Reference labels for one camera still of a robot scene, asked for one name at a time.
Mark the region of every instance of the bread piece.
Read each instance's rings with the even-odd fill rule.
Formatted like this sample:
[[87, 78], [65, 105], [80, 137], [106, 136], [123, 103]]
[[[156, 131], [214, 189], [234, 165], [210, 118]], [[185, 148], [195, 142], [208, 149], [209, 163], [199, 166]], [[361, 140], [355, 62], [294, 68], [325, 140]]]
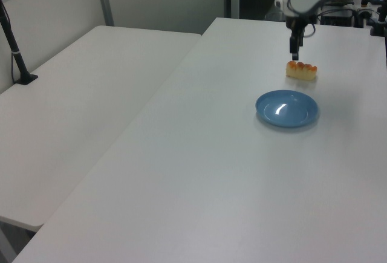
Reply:
[[291, 61], [286, 65], [286, 75], [300, 80], [314, 80], [317, 67], [306, 65], [302, 62]]

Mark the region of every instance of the table surface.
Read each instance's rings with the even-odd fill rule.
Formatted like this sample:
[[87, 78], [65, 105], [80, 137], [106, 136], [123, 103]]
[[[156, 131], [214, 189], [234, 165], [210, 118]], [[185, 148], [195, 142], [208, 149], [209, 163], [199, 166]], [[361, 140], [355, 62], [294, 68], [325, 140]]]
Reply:
[[96, 27], [0, 95], [0, 220], [37, 230], [198, 34]]
[[[285, 76], [290, 31], [217, 19], [16, 258], [27, 262], [385, 262], [385, 41], [317, 26]], [[292, 89], [299, 129], [257, 118]]]

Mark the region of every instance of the blue plate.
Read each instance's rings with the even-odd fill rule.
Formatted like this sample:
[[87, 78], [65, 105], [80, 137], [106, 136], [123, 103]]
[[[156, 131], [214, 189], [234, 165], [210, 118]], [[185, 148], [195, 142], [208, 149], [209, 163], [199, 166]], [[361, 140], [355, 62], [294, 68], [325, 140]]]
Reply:
[[288, 90], [262, 95], [256, 101], [255, 108], [267, 123], [286, 128], [310, 124], [319, 113], [319, 107], [311, 97]]

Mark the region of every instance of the black cable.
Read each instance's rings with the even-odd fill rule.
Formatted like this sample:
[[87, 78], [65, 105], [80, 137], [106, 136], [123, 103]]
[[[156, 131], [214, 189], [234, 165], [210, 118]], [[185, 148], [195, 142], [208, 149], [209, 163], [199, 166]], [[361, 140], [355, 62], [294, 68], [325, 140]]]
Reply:
[[312, 37], [312, 36], [314, 36], [314, 34], [316, 33], [316, 26], [314, 26], [313, 23], [311, 23], [311, 25], [313, 26], [313, 32], [312, 32], [311, 34], [309, 34], [309, 35], [304, 36], [304, 38]]
[[334, 13], [334, 12], [340, 12], [340, 11], [352, 11], [353, 13], [356, 12], [355, 9], [349, 9], [349, 8], [348, 8], [348, 9], [331, 9], [331, 10], [323, 11], [323, 12], [317, 14], [317, 17], [323, 16], [323, 15], [325, 15], [325, 14]]
[[11, 53], [11, 77], [13, 84], [16, 84], [15, 78], [13, 77], [13, 54]]

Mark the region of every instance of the microphone stand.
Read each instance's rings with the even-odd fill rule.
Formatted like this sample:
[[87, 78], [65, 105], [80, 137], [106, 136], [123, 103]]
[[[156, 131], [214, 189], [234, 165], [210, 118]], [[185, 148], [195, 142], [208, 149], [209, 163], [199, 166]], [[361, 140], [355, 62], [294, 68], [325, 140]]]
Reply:
[[30, 74], [25, 67], [22, 54], [20, 53], [18, 44], [16, 43], [15, 37], [12, 33], [11, 23], [8, 19], [2, 0], [0, 0], [0, 23], [8, 40], [8, 44], [10, 45], [12, 55], [15, 58], [16, 64], [18, 65], [20, 71], [20, 79], [15, 81], [15, 83], [19, 83], [21, 85], [28, 85], [33, 80], [37, 79], [37, 75]]

